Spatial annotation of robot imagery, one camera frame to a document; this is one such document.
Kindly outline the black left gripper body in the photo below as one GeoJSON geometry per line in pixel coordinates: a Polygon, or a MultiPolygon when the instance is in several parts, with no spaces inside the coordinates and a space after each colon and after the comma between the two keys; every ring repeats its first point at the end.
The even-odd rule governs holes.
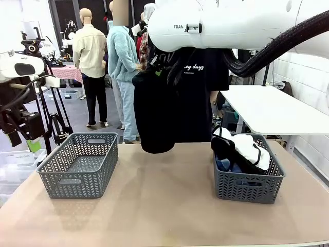
{"type": "Polygon", "coordinates": [[[24,104],[33,100],[31,84],[1,83],[1,128],[9,127],[12,121],[19,126],[21,111],[28,111],[24,104]]]}

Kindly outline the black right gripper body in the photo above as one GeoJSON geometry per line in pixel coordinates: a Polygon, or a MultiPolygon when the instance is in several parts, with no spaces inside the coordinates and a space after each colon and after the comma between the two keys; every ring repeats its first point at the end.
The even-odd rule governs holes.
{"type": "Polygon", "coordinates": [[[154,56],[155,55],[160,55],[160,58],[161,58],[161,61],[162,61],[162,69],[163,69],[168,64],[176,62],[177,56],[178,56],[178,51],[165,52],[165,51],[161,51],[161,50],[156,48],[155,51],[154,51],[154,56]]]}

